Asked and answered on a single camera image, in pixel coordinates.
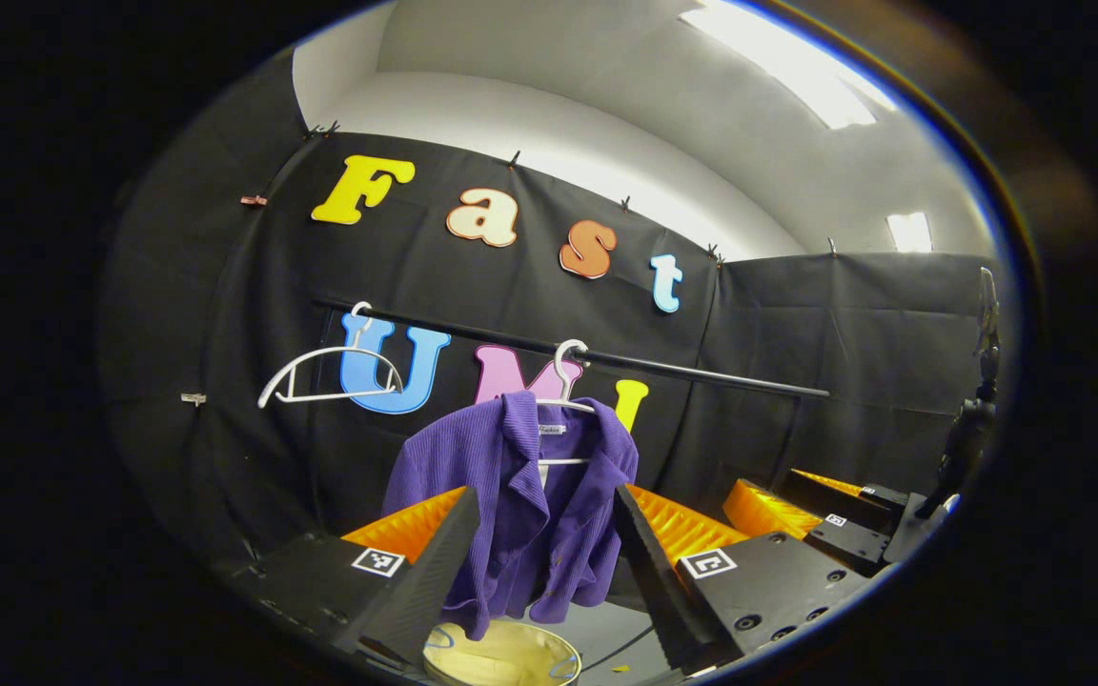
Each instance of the laundry basket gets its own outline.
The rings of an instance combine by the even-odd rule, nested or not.
[[[446,686],[563,686],[583,667],[561,636],[496,620],[480,641],[457,625],[436,626],[423,649],[426,672]]]

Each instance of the fluorescent light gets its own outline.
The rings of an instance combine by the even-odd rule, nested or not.
[[[934,244],[929,237],[927,213],[888,214],[892,239],[901,252],[929,252]]]
[[[875,123],[875,114],[854,91],[896,112],[882,90],[841,60],[760,14],[715,0],[681,19],[765,69],[825,122],[828,128]]]

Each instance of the black pole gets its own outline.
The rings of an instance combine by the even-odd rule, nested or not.
[[[344,303],[335,303],[330,300],[315,300],[314,303],[317,305],[324,305],[325,307],[339,308],[341,312],[349,312],[351,305]],[[463,336],[464,338],[473,338],[475,340],[485,340],[490,344],[502,344],[502,346],[509,346],[513,348],[519,348],[523,350],[530,350],[533,352],[545,352],[547,356],[553,355],[558,351],[557,342],[545,342],[545,340],[537,340],[535,338],[524,338],[523,336],[513,336],[511,334],[502,334],[497,330],[489,330],[486,328],[475,328],[472,326],[461,326],[458,324],[448,324],[448,322],[432,322],[432,320],[419,320],[419,318],[407,317],[405,315],[400,315],[396,313],[388,313],[384,310],[378,310],[374,307],[363,307],[360,310],[360,314],[367,316],[382,318],[385,322],[392,322],[393,324],[404,324],[406,326],[416,326],[419,328],[430,328],[435,330],[441,330],[445,334],[450,334],[453,336]],[[806,386],[791,386],[787,383],[775,383],[772,381],[760,381],[759,379],[746,379],[743,376],[731,376],[727,373],[718,373],[714,371],[705,371],[692,368],[683,368],[682,366],[675,364],[664,364],[656,363],[650,360],[640,360],[637,358],[628,358],[625,356],[614,356],[609,352],[597,352],[595,350],[571,350],[570,357],[576,360],[589,361],[589,363],[598,363],[606,366],[614,366],[614,368],[634,369],[640,371],[649,371],[651,373],[658,373],[660,376],[670,376],[675,379],[684,379],[684,381],[698,381],[703,383],[714,383],[718,386],[732,386],[732,387],[746,387],[750,391],[763,391],[766,394],[781,394],[781,395],[806,395],[813,396],[813,398],[828,398],[828,391],[820,391],[818,387],[806,387]]]

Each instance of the clothes hanger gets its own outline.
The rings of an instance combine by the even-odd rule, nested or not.
[[[354,308],[350,310],[350,316],[358,316],[358,310],[362,307],[371,307],[366,301],[360,301]],[[270,383],[266,383],[265,390],[261,391],[260,398],[257,400],[257,407],[265,408],[266,403],[269,403],[270,395],[276,395],[283,403],[311,403],[311,401],[334,401],[339,398],[358,398],[362,395],[383,395],[392,394],[404,394],[405,385],[401,383],[401,374],[396,371],[395,366],[388,358],[380,356],[379,352],[373,352],[367,350],[367,348],[358,348],[358,340],[362,338],[362,331],[371,328],[372,318],[367,317],[367,324],[362,325],[362,328],[354,335],[354,342],[350,346],[336,346],[333,348],[321,348],[320,350],[313,350],[311,352],[305,352],[305,355],[299,356],[295,359],[289,361],[284,368],[280,369],[278,373],[273,374],[273,379],[270,379]],[[302,361],[309,360],[318,356],[326,356],[328,352],[362,352],[363,356],[371,356],[372,358],[382,361],[382,363],[388,364],[388,380],[384,382],[384,387],[379,391],[358,391],[356,394],[322,394],[322,395],[295,395],[295,368],[300,366]],[[274,387],[278,387],[279,381],[287,376],[289,379],[287,383],[287,395],[274,394]]]
[[[570,349],[572,349],[572,348],[579,348],[580,350],[582,350],[584,352],[587,351],[587,345],[586,344],[584,344],[580,339],[571,338],[571,339],[568,339],[568,340],[562,340],[561,345],[558,346],[558,350],[554,351],[553,355],[552,355],[552,369],[553,369],[553,372],[558,374],[558,379],[561,379],[561,398],[558,398],[558,400],[553,400],[553,398],[544,398],[544,400],[540,400],[540,398],[537,398],[537,404],[538,405],[558,405],[558,407],[562,407],[562,408],[582,409],[582,412],[584,412],[584,413],[591,413],[591,414],[594,415],[596,413],[596,408],[589,407],[589,405],[584,405],[582,403],[572,403],[570,401],[570,391],[571,391],[571,386],[574,385],[574,382],[572,382],[571,379],[569,376],[567,376],[567,370],[563,369],[562,366],[561,366],[561,358],[562,358],[562,356],[565,356],[567,351],[570,350]],[[592,363],[589,363],[589,361],[585,361],[585,360],[581,360],[581,363],[584,366],[584,368],[585,368],[585,366],[592,364]],[[571,458],[571,459],[562,459],[562,460],[540,460],[540,461],[538,461],[538,464],[544,464],[544,465],[580,465],[580,464],[587,464],[591,460],[587,460],[587,459]]]

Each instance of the purple cardigan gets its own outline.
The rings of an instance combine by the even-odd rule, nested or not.
[[[614,492],[635,480],[638,451],[613,408],[576,403],[596,415],[537,405],[530,391],[505,394],[439,418],[396,458],[384,516],[453,487],[477,491],[480,527],[441,614],[473,641],[492,617],[523,619],[530,603],[533,621],[553,625],[571,603],[594,607],[609,592],[621,548]],[[565,430],[541,436],[540,425]],[[539,458],[591,461],[546,465],[541,487]]]

